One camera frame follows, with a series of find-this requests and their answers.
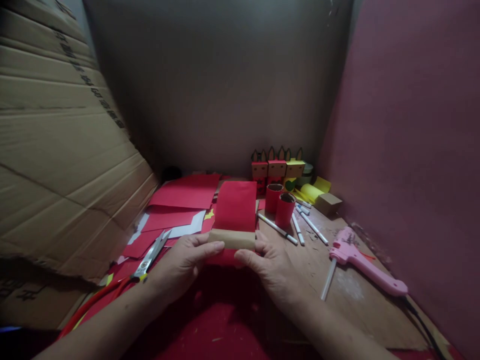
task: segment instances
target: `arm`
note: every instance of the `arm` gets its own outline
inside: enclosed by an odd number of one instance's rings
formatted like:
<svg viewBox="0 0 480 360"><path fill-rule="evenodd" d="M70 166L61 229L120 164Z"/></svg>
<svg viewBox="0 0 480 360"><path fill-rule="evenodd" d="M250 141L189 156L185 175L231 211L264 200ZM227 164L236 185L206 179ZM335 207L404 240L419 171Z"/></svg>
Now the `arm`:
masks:
<svg viewBox="0 0 480 360"><path fill-rule="evenodd" d="M119 359L144 328L187 291L205 259L223 250L223 242L207 243L208 237L181 237L144 281L36 359Z"/></svg>
<svg viewBox="0 0 480 360"><path fill-rule="evenodd" d="M239 250L235 258L256 272L275 305L329 360L396 359L390 352L352 326L299 276L281 244L269 243L257 231L255 251Z"/></svg>

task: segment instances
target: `black object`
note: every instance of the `black object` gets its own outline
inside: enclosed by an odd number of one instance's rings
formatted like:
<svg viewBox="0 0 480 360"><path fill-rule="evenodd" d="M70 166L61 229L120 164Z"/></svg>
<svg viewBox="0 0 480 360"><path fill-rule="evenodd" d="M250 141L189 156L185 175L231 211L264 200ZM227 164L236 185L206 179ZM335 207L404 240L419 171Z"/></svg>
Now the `black object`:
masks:
<svg viewBox="0 0 480 360"><path fill-rule="evenodd" d="M163 169L161 172L161 183L180 179L182 177L182 170L176 166L169 166Z"/></svg>
<svg viewBox="0 0 480 360"><path fill-rule="evenodd" d="M436 354L438 355L438 358L440 360L447 360L447 358L445 358L444 354L440 350L439 345L437 344L434 337L432 336L432 333L427 328L427 326L425 325L423 320L420 318L420 315L419 315L419 312L417 311L417 309L414 308L414 306L410 303L410 301L407 299L406 296L402 296L400 299L405 304L405 307L408 309L408 311L410 311L417 318L417 320L420 322L421 326L423 327L423 330L425 330L426 335L428 336L428 339L430 340L431 345L433 346L433 349L435 350Z"/></svg>

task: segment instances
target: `marker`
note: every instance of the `marker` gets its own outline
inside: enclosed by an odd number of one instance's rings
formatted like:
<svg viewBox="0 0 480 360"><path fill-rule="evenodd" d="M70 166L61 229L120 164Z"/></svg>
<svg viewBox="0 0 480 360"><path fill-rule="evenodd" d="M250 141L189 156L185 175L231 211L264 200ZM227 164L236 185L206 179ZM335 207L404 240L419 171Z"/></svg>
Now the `marker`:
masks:
<svg viewBox="0 0 480 360"><path fill-rule="evenodd" d="M309 209L312 208L312 205L310 205L310 204L309 204L308 202L306 202L306 201L300 200L299 198L296 198L296 197L295 197L295 200L296 200L297 203L299 203L300 205L303 205L303 206L306 207L306 208L309 208Z"/></svg>
<svg viewBox="0 0 480 360"><path fill-rule="evenodd" d="M272 228L274 228L275 230L277 230L280 234L282 234L288 241L290 241L293 245L297 245L299 242L297 241L296 238L294 238L293 236L287 234L286 231L282 230L281 228L279 228L277 225L275 225L273 222L271 222L270 220L268 220L265 216L263 216L261 213L258 214L258 217L260 219L262 219L264 222L266 222L268 225L270 225Z"/></svg>
<svg viewBox="0 0 480 360"><path fill-rule="evenodd" d="M320 238L320 240L323 241L325 245L329 244L329 241L325 236L322 235L322 233L317 229L317 227L310 221L310 219L305 215L300 209L297 207L296 210L300 213L300 216L303 218L303 220L306 221L309 227L313 230L313 232Z"/></svg>
<svg viewBox="0 0 480 360"><path fill-rule="evenodd" d="M300 245L305 246L304 236L300 231L299 223L297 222L297 218L295 217L295 214L293 212L291 213L291 219L293 220L293 226L295 226L296 234L298 235L298 240L300 240Z"/></svg>
<svg viewBox="0 0 480 360"><path fill-rule="evenodd" d="M296 206L301 212L307 214L307 215L310 215L310 210L308 210L306 207L303 207L302 205L298 204Z"/></svg>

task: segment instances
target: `hand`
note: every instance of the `hand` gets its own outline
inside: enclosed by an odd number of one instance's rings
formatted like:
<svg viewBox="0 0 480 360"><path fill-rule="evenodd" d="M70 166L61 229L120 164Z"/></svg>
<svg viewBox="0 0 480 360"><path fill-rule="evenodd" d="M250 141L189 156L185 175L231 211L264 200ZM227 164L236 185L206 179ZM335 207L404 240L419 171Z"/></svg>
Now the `hand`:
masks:
<svg viewBox="0 0 480 360"><path fill-rule="evenodd" d="M223 241L207 242L209 235L182 236L148 274L146 284L164 306L180 298L199 275L204 261L224 249Z"/></svg>
<svg viewBox="0 0 480 360"><path fill-rule="evenodd" d="M295 311L296 305L305 297L315 296L308 284L297 273L285 244L271 243L259 230L256 232L255 251L241 249L235 259L251 268L260 280L275 305L286 315Z"/></svg>

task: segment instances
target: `fingernail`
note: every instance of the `fingernail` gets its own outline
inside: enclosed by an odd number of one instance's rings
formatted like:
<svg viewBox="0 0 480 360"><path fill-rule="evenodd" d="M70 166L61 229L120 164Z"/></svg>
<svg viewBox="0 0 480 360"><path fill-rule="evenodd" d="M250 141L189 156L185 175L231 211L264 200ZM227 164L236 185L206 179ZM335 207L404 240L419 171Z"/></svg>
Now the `fingernail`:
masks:
<svg viewBox="0 0 480 360"><path fill-rule="evenodd" d="M215 250L219 251L225 247L225 243L223 241L215 241L215 245L213 247Z"/></svg>

